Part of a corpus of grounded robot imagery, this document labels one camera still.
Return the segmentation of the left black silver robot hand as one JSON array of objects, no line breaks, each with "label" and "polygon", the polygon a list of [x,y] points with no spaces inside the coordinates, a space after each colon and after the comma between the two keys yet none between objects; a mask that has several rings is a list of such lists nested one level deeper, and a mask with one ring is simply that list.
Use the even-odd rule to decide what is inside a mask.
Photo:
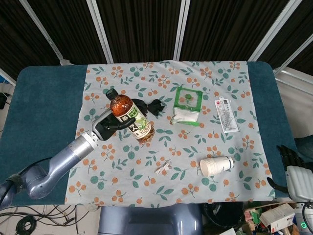
[{"label": "left black silver robot hand", "polygon": [[106,109],[97,120],[92,123],[91,137],[97,137],[100,141],[110,139],[116,131],[123,130],[134,124],[135,118],[128,118],[120,122],[110,109]]}]

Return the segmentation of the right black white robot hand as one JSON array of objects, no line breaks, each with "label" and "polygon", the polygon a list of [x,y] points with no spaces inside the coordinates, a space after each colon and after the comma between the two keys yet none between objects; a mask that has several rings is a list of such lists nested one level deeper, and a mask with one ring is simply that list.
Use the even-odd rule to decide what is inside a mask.
[{"label": "right black white robot hand", "polygon": [[287,185],[280,186],[268,177],[269,185],[289,195],[296,203],[313,201],[313,164],[306,163],[298,154],[284,145],[277,146],[282,158]]}]

